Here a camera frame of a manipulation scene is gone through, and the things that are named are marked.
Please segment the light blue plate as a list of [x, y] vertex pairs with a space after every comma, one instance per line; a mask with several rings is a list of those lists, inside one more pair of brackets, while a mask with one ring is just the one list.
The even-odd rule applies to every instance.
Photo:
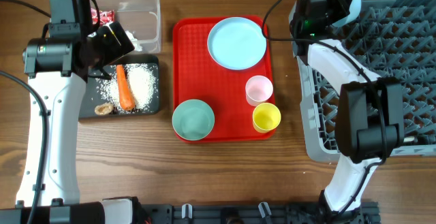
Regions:
[[211, 58], [220, 66], [237, 71], [249, 69], [260, 62], [266, 47], [260, 25], [243, 17], [219, 21], [207, 38]]

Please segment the white tissue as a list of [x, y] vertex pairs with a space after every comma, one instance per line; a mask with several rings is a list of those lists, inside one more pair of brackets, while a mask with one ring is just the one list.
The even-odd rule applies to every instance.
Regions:
[[140, 43], [138, 42], [138, 40], [134, 37], [134, 34], [131, 33], [130, 31], [125, 31], [125, 34], [128, 36], [129, 40], [131, 41], [131, 43], [134, 46], [134, 50], [136, 52], [142, 52], [142, 46], [140, 45]]

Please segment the red foil wrapper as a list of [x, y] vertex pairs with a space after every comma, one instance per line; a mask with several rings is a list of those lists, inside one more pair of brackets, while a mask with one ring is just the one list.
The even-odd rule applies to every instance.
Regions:
[[96, 9], [91, 8], [91, 16], [94, 25], [98, 22], [99, 25], [102, 26], [115, 21], [114, 10], [97, 11]]

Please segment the light blue bowl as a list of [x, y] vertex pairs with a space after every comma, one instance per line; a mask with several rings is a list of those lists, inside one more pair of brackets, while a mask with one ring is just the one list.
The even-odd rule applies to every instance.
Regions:
[[361, 6], [362, 0], [351, 0], [349, 6], [346, 7], [346, 9], [349, 10], [349, 14], [341, 17], [339, 20], [334, 21], [332, 26], [342, 27], [343, 25], [346, 25], [347, 23], [357, 19], [358, 15], [360, 14]]

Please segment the orange carrot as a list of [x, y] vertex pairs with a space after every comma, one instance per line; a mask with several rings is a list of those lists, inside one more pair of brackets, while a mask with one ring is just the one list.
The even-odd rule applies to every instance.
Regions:
[[123, 110], [131, 111], [135, 108], [135, 101], [130, 92], [129, 84], [122, 65], [116, 66], [116, 79], [119, 88], [119, 103]]

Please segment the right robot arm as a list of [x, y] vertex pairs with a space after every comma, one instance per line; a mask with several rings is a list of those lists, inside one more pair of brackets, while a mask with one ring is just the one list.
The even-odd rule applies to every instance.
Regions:
[[361, 0], [296, 0], [290, 13], [293, 54], [323, 75], [339, 94], [335, 140], [341, 152], [321, 192], [318, 223], [353, 221], [370, 177], [404, 141], [402, 86], [360, 64], [330, 27], [360, 14]]

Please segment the green bowl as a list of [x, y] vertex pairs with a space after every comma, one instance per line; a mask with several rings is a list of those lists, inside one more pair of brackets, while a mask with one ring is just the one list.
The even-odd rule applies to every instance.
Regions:
[[172, 115], [172, 127], [184, 140], [204, 139], [215, 126], [215, 114], [212, 108], [199, 99], [188, 99], [180, 103]]

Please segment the pink cup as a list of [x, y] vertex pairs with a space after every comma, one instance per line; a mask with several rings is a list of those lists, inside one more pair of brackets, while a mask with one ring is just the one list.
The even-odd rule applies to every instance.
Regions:
[[266, 102], [273, 94], [273, 84], [266, 76], [253, 76], [245, 85], [247, 103], [258, 106]]

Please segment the brown mushroom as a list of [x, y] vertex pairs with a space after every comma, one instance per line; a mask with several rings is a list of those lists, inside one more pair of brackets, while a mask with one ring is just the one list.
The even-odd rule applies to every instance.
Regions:
[[98, 116], [104, 116], [112, 113], [114, 106], [111, 103], [103, 103], [95, 107], [94, 112]]

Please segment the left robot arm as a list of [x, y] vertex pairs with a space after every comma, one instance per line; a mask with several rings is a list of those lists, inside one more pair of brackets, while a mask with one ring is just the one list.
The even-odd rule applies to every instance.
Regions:
[[31, 96], [25, 172], [2, 223], [137, 223], [134, 197], [81, 203], [76, 175], [78, 117], [90, 69], [133, 50], [118, 22], [101, 26], [96, 0], [49, 0], [42, 36], [23, 52]]

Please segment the white rice pile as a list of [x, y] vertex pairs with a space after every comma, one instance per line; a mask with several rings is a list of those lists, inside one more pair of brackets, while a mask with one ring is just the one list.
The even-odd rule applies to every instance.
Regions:
[[102, 100], [98, 105], [111, 103], [114, 110], [110, 114], [152, 114], [158, 111], [159, 70], [157, 64], [136, 63], [122, 66], [135, 101], [135, 108], [131, 111], [125, 111], [120, 106], [116, 65], [110, 67], [110, 78], [108, 80], [99, 80], [97, 82], [97, 96]]

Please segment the yellow cup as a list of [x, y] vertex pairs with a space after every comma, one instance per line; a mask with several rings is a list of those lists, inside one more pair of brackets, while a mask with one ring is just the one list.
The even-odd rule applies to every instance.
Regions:
[[261, 103], [255, 107], [252, 119], [253, 127], [257, 132], [268, 133], [279, 126], [281, 112], [275, 104]]

